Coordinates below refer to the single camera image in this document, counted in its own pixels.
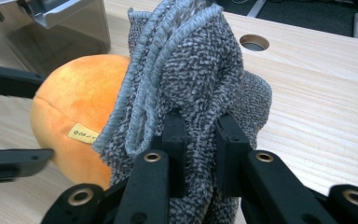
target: gray plastic box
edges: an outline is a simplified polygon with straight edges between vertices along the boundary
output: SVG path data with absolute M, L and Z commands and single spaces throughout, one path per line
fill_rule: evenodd
M 49 75 L 73 59 L 109 50 L 103 0 L 0 0 L 2 66 Z

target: table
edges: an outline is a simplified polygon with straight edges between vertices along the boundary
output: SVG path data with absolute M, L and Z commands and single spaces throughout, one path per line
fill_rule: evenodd
M 153 10 L 157 0 L 105 0 L 110 53 L 129 55 L 127 10 Z M 301 182 L 327 194 L 358 186 L 358 39 L 225 13 L 234 35 L 264 36 L 269 48 L 243 48 L 245 68 L 272 87 L 258 149 L 279 155 Z M 31 100 L 0 96 L 0 148 L 38 147 Z M 71 183 L 50 164 L 43 172 L 0 184 L 0 223 L 37 223 Z M 239 217 L 237 223 L 244 223 Z

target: wooden tabletop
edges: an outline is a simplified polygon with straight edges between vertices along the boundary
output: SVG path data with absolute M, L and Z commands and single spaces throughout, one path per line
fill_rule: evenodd
M 129 55 L 127 10 L 152 11 L 157 0 L 105 0 L 110 53 Z M 273 90 L 258 149 L 278 154 L 301 182 L 327 194 L 336 184 L 358 186 L 358 39 L 225 13 L 238 40 L 261 35 L 264 51 L 242 48 L 245 69 Z M 38 147 L 30 128 L 31 100 L 0 96 L 0 148 Z M 54 165 L 0 184 L 0 223 L 38 223 L 73 184 Z M 237 223 L 243 223 L 239 217 Z

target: light wood surface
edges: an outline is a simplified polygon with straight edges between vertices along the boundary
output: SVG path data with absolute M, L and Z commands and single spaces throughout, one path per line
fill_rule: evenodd
M 127 10 L 151 11 L 158 1 L 105 0 L 110 53 L 129 55 Z M 273 89 L 258 149 L 278 154 L 301 182 L 327 194 L 358 186 L 358 39 L 225 13 L 235 36 L 262 35 L 265 51 L 242 49 L 245 68 Z M 34 148 L 30 100 L 0 96 L 0 148 Z M 38 223 L 72 183 L 54 165 L 0 184 L 0 223 Z M 243 223 L 239 217 L 237 223 Z

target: folded towel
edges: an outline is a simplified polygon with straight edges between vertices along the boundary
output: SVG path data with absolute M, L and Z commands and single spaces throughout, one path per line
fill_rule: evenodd
M 115 109 L 93 147 L 112 167 L 111 185 L 162 135 L 164 116 L 185 120 L 186 193 L 170 199 L 171 223 L 233 223 L 238 199 L 215 184 L 214 122 L 230 113 L 256 149 L 271 89 L 244 70 L 222 8 L 205 0 L 164 0 L 153 12 L 129 10 L 131 63 Z

